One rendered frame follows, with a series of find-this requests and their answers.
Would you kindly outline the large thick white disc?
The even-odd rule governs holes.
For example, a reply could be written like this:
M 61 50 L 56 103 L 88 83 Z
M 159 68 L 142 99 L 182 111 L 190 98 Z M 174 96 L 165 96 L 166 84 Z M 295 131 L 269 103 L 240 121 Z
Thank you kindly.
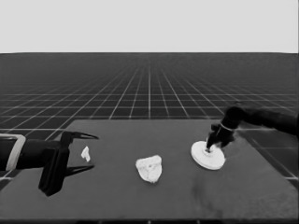
M 197 141 L 191 147 L 192 158 L 202 167 L 208 170 L 220 170 L 225 164 L 225 156 L 221 148 L 212 145 L 206 148 L 206 141 Z

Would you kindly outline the small white T-shaped piece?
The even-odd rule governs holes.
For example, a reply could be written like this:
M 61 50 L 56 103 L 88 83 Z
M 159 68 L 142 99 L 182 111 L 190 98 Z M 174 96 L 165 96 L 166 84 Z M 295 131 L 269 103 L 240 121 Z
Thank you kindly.
M 91 156 L 90 156 L 90 150 L 88 147 L 83 148 L 81 154 L 80 154 L 81 158 L 84 159 L 86 162 L 89 162 L 91 160 Z

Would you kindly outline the white round carrier with pins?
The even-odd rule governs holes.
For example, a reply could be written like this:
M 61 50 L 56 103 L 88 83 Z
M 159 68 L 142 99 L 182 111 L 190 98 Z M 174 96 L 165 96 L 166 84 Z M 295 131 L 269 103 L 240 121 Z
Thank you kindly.
M 153 157 L 154 157 L 154 156 L 147 157 L 147 159 L 149 160 L 149 164 L 153 164 Z M 159 178 L 160 178 L 160 176 L 162 175 L 163 167 L 162 167 L 162 165 L 155 166 L 155 169 L 154 169 L 152 172 L 150 172 L 150 173 L 148 173 L 148 172 L 146 171 L 146 169 L 137 169 L 137 171 L 138 171 L 140 177 L 141 177 L 143 180 L 147 181 L 147 180 L 146 180 L 146 177 L 147 177 L 148 174 L 150 174 L 150 173 L 158 174 L 158 175 L 159 175 Z

